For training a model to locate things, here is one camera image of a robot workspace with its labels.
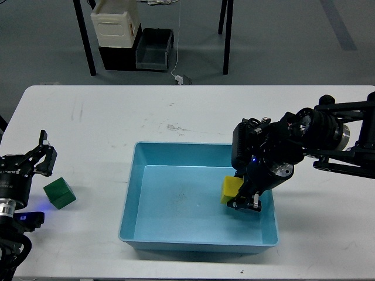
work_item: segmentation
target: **black storage bin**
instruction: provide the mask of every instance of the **black storage bin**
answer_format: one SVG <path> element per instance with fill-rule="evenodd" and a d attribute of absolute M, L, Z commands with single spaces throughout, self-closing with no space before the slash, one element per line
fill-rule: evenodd
<path fill-rule="evenodd" d="M 167 71 L 173 41 L 171 29 L 145 28 L 136 51 L 136 68 Z"/>

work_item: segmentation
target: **robotic arm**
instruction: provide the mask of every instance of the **robotic arm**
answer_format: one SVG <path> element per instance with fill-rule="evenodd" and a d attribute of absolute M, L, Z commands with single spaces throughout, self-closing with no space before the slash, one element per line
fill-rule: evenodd
<path fill-rule="evenodd" d="M 0 280 L 12 280 L 16 268 L 31 250 L 32 232 L 44 223 L 44 213 L 15 213 L 27 206 L 34 174 L 49 177 L 57 153 L 41 131 L 39 144 L 25 155 L 5 155 L 0 158 Z M 42 157 L 44 161 L 37 164 Z"/>
<path fill-rule="evenodd" d="M 342 151 L 350 135 L 346 123 L 353 121 L 362 121 L 359 139 Z M 287 112 L 278 122 L 243 119 L 233 132 L 231 156 L 243 184 L 227 206 L 261 211 L 259 196 L 290 179 L 304 156 L 317 158 L 313 167 L 320 170 L 375 179 L 375 92 L 367 101 L 342 104 L 324 95 L 314 109 Z"/>

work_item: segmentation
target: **white storage box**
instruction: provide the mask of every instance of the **white storage box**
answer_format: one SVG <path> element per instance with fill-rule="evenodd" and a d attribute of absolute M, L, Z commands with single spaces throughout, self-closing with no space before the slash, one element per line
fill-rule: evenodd
<path fill-rule="evenodd" d="M 101 0 L 91 20 L 99 46 L 131 48 L 139 27 L 137 0 Z"/>

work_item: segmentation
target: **white table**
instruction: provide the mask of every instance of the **white table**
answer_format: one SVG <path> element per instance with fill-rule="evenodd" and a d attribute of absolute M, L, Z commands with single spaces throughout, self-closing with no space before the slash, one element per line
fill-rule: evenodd
<path fill-rule="evenodd" d="M 364 101 L 372 86 L 34 86 L 24 93 L 0 155 L 26 153 L 41 129 L 57 152 L 35 175 L 24 211 L 44 211 L 16 277 L 146 279 L 374 279 L 375 181 L 322 172 L 305 159 L 274 189 L 280 243 L 259 255 L 136 251 L 117 235 L 134 144 L 230 143 L 242 118 L 279 120 L 321 95 Z M 352 140 L 359 126 L 352 124 Z M 61 210 L 42 189 L 58 179 L 77 200 Z"/>

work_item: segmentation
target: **green cube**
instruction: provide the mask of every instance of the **green cube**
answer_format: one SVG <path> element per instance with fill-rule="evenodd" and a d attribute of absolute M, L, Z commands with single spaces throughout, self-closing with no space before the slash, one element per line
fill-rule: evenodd
<path fill-rule="evenodd" d="M 49 201 L 57 209 L 61 209 L 77 199 L 70 186 L 62 177 L 44 186 L 44 190 Z"/>

